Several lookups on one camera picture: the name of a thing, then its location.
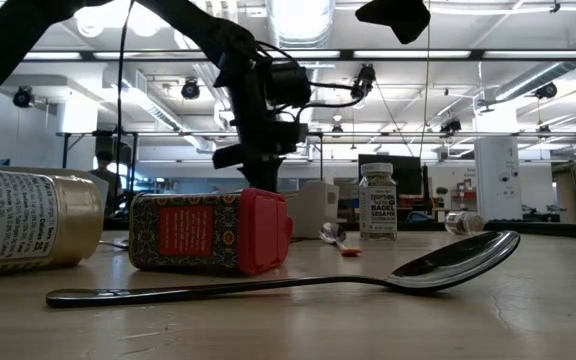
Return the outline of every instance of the glass jar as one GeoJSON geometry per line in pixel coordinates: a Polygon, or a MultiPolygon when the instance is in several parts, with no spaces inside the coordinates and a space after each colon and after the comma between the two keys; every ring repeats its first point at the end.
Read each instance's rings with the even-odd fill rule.
{"type": "Polygon", "coordinates": [[[453,235],[471,235],[484,230],[486,222],[479,214],[469,211],[451,212],[446,216],[446,230],[453,235]]]}
{"type": "Polygon", "coordinates": [[[392,164],[361,166],[359,231],[361,240],[397,239],[397,183],[392,164]]]}

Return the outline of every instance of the can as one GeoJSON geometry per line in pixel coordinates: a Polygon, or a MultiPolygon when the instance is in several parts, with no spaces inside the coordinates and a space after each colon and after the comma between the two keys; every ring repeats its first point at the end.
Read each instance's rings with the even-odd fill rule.
{"type": "Polygon", "coordinates": [[[293,231],[285,199],[257,189],[143,194],[130,213],[130,261],[142,270],[260,274],[283,264],[293,231]]]}
{"type": "Polygon", "coordinates": [[[0,170],[0,273],[75,266],[94,253],[103,207],[92,181],[74,171],[5,169],[0,170]]]}

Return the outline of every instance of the desk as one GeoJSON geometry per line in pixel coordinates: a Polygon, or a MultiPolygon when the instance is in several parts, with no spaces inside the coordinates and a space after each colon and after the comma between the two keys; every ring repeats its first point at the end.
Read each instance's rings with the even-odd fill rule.
{"type": "MultiPolygon", "coordinates": [[[[304,241],[259,278],[385,276],[453,240],[401,233],[394,244],[367,243],[363,259],[304,241]]],[[[576,240],[568,238],[527,235],[500,267],[434,298],[334,284],[146,306],[44,305],[46,292],[63,287],[233,281],[136,271],[126,253],[105,247],[75,269],[0,277],[0,359],[576,358],[576,240]]]]}

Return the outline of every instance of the spoon handle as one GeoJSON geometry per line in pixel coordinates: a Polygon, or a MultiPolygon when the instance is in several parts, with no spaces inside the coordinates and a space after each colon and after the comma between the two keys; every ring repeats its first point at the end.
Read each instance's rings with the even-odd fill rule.
{"type": "Polygon", "coordinates": [[[250,281],[234,284],[212,284],[187,287],[142,289],[62,289],[46,295],[48,306],[56,308],[150,304],[159,302],[201,300],[211,296],[247,291],[281,289],[295,286],[359,283],[400,290],[386,280],[366,276],[326,276],[269,281],[250,281]]]}

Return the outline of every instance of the patterned label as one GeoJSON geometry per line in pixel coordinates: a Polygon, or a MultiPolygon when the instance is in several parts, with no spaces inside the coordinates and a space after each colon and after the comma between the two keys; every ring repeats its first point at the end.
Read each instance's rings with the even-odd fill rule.
{"type": "Polygon", "coordinates": [[[164,207],[159,216],[161,255],[212,255],[212,206],[164,207]]]}
{"type": "Polygon", "coordinates": [[[138,197],[130,217],[133,264],[238,269],[240,200],[239,194],[138,197]]]}

